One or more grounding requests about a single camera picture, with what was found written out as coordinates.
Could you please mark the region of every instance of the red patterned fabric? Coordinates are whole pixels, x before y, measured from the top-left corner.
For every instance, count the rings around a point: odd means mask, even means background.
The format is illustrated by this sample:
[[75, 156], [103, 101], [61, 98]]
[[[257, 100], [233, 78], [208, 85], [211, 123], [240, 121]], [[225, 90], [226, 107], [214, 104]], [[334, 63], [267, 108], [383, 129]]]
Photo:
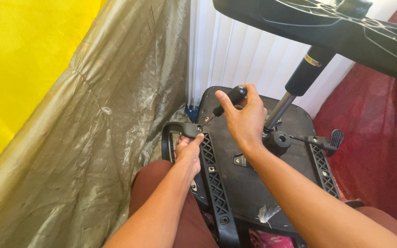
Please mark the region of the red patterned fabric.
[[[390, 19], [397, 23], [397, 11]], [[314, 120], [318, 135], [345, 139], [329, 158], [345, 197], [397, 219], [397, 80], [356, 64]]]

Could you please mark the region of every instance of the leg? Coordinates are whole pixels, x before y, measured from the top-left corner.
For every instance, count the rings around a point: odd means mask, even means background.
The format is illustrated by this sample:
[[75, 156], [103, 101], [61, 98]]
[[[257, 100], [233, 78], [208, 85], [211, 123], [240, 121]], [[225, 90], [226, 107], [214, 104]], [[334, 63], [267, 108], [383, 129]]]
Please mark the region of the leg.
[[[158, 160], [137, 172], [131, 184], [129, 216], [132, 216], [146, 202], [172, 166], [173, 164], [169, 161]], [[180, 214], [173, 247], [218, 247], [191, 192], [188, 192]]]
[[397, 220], [386, 212], [369, 206], [358, 207], [356, 210], [397, 235]]

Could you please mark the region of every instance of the gray tarp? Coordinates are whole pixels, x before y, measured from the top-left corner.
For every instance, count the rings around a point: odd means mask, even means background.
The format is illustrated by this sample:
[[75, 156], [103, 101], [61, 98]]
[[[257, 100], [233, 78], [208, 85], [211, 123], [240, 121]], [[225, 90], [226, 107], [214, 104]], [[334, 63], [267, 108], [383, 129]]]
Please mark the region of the gray tarp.
[[188, 0], [110, 0], [0, 155], [0, 247], [102, 246], [184, 121]]

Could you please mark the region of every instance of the yellow wall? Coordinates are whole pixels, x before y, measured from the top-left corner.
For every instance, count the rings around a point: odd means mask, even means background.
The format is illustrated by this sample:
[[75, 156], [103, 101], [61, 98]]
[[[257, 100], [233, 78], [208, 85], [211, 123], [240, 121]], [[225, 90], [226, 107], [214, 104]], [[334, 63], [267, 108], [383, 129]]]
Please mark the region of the yellow wall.
[[59, 75], [106, 0], [0, 0], [0, 153]]

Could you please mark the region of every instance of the cylinder label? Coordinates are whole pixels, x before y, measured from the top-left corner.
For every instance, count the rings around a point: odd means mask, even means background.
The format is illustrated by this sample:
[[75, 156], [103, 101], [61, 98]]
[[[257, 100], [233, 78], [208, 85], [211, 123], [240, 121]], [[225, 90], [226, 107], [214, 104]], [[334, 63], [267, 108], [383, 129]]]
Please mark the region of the cylinder label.
[[309, 62], [309, 64], [311, 64], [311, 65], [313, 65], [313, 66], [316, 66], [316, 67], [320, 67], [320, 66], [323, 65], [322, 63], [316, 61], [315, 59], [312, 59], [312, 58], [309, 56], [309, 54], [306, 54], [306, 55], [304, 56], [304, 59], [305, 59], [307, 62]]

